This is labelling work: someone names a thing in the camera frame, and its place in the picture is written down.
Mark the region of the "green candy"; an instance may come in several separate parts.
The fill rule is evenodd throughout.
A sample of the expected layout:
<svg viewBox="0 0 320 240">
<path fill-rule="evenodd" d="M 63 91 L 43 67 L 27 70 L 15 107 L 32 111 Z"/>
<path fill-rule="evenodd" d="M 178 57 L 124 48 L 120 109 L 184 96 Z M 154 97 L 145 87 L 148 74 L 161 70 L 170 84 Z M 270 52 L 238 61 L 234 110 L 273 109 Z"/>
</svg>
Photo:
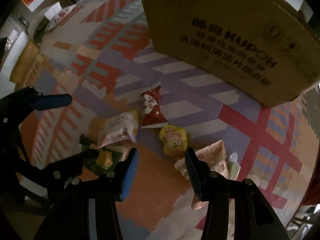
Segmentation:
<svg viewBox="0 0 320 240">
<path fill-rule="evenodd" d="M 237 180 L 241 170 L 241 166 L 238 163 L 238 154 L 233 152 L 227 159 L 227 168 L 229 172 L 229 178 L 231 180 Z"/>
</svg>

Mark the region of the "white Denma cheese ball bag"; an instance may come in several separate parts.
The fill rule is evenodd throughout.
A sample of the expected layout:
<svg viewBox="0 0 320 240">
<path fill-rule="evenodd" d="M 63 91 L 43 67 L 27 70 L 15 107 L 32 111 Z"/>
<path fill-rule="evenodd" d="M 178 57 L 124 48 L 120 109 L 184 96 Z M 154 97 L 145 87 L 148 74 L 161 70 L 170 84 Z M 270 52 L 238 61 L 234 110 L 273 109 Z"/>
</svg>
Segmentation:
<svg viewBox="0 0 320 240">
<path fill-rule="evenodd" d="M 102 148 L 124 140 L 136 142 L 138 128 L 139 113 L 137 110 L 109 118 L 99 131 L 97 147 Z"/>
</svg>

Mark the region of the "beige red biscuit packet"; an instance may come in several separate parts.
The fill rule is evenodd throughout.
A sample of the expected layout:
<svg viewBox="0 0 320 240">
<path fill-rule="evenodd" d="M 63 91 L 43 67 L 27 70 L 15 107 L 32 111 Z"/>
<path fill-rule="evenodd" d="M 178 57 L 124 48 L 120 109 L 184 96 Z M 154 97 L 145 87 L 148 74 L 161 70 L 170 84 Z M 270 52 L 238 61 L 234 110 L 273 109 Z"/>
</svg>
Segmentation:
<svg viewBox="0 0 320 240">
<path fill-rule="evenodd" d="M 223 140 L 219 140 L 200 150 L 196 150 L 195 153 L 200 161 L 204 161 L 209 166 L 211 171 L 216 171 L 229 179 L 229 172 L 226 163 L 226 150 Z M 176 170 L 181 172 L 185 179 L 190 180 L 184 158 L 176 161 L 174 167 Z M 194 194 L 191 208 L 193 210 L 199 210 L 204 206 L 205 203 L 201 202 L 198 196 Z"/>
</svg>

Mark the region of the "dark green chip packet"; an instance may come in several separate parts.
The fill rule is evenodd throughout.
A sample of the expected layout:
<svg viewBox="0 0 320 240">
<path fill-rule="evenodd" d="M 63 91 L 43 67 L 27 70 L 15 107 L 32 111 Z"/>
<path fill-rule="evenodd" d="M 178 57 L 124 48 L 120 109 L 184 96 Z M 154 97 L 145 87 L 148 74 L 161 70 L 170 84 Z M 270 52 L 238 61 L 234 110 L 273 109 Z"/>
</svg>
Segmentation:
<svg viewBox="0 0 320 240">
<path fill-rule="evenodd" d="M 84 167 L 93 172 L 97 176 L 101 176 L 108 171 L 112 171 L 120 161 L 124 161 L 130 151 L 130 146 L 124 144 L 110 144 L 102 148 L 98 148 L 96 143 L 81 135 L 80 137 L 81 152 L 93 153 L 98 157 L 91 159 L 85 163 Z"/>
</svg>

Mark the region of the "yellow snack pouch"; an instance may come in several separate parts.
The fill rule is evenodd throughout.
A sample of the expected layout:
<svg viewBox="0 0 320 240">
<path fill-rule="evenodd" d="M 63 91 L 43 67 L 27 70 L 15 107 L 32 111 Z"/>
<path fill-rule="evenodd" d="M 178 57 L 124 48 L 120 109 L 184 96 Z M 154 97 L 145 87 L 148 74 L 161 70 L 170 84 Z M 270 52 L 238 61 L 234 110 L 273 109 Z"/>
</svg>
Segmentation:
<svg viewBox="0 0 320 240">
<path fill-rule="evenodd" d="M 165 155 L 175 159 L 183 158 L 188 146 L 187 133 L 184 128 L 172 125 L 163 126 L 159 139 L 163 142 Z"/>
</svg>

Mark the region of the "red white snack packet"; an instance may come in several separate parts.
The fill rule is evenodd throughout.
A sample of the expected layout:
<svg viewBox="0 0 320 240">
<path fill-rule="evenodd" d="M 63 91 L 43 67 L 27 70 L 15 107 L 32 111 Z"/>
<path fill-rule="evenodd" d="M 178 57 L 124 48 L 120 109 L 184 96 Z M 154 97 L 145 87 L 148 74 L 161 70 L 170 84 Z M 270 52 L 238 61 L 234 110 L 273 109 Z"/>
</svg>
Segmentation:
<svg viewBox="0 0 320 240">
<path fill-rule="evenodd" d="M 161 110 L 160 89 L 159 82 L 141 92 L 144 106 L 142 128 L 161 128 L 168 124 Z"/>
</svg>

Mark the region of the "colourful patterned tablecloth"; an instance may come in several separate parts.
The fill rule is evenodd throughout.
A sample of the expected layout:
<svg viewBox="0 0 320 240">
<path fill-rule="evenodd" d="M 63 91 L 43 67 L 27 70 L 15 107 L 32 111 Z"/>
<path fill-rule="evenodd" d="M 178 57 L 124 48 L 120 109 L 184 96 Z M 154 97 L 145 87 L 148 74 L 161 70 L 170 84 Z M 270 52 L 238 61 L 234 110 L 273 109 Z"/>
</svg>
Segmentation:
<svg viewBox="0 0 320 240">
<path fill-rule="evenodd" d="M 157 52 L 142 0 L 81 0 L 40 44 L 19 87 L 69 93 L 63 109 L 33 113 L 21 132 L 38 168 L 97 140 L 106 120 L 143 110 L 141 92 L 161 83 L 169 125 L 182 127 L 189 146 L 223 140 L 236 152 L 238 179 L 249 178 L 283 225 L 297 213 L 319 160 L 319 87 L 272 108 L 212 73 Z"/>
</svg>

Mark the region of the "brown cardboard box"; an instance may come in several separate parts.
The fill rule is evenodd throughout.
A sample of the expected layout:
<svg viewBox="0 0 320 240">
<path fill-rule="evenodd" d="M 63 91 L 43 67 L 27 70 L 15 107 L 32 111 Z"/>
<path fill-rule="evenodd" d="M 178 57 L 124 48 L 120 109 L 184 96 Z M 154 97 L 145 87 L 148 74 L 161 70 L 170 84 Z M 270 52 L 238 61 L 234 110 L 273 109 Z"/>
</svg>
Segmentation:
<svg viewBox="0 0 320 240">
<path fill-rule="evenodd" d="M 142 0 L 154 49 L 272 108 L 319 84 L 319 38 L 284 0 Z"/>
</svg>

